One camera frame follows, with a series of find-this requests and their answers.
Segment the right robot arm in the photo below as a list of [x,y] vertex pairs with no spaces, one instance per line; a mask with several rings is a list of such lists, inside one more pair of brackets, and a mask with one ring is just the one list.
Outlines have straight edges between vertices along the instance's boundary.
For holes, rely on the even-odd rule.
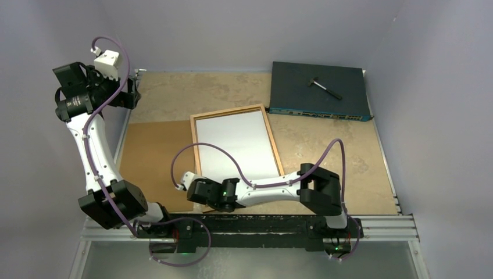
[[296,201],[326,220],[327,231],[339,237],[349,229],[342,205],[340,176],[311,163],[301,164],[298,172],[275,178],[244,181],[227,178],[216,182],[190,171],[183,174],[181,186],[188,201],[206,205],[218,212],[275,201]]

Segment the brown backing board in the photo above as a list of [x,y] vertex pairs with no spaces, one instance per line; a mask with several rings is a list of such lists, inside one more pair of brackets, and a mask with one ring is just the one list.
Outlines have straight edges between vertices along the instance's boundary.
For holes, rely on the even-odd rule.
[[170,213],[191,212],[194,204],[175,189],[170,175],[172,159],[191,143],[188,120],[129,124],[120,174],[138,186],[148,202],[160,203]]

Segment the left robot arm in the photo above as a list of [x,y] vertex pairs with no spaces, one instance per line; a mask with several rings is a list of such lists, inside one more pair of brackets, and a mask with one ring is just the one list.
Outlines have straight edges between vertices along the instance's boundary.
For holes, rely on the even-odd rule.
[[120,175],[110,151],[104,104],[134,109],[141,94],[135,77],[127,78],[127,89],[118,91],[119,79],[105,77],[93,65],[74,62],[53,69],[60,83],[55,92],[55,113],[71,132],[85,172],[86,195],[78,199],[80,209],[101,227],[117,228],[134,220],[151,223],[160,238],[173,232],[169,213],[159,203],[148,202],[143,192]]

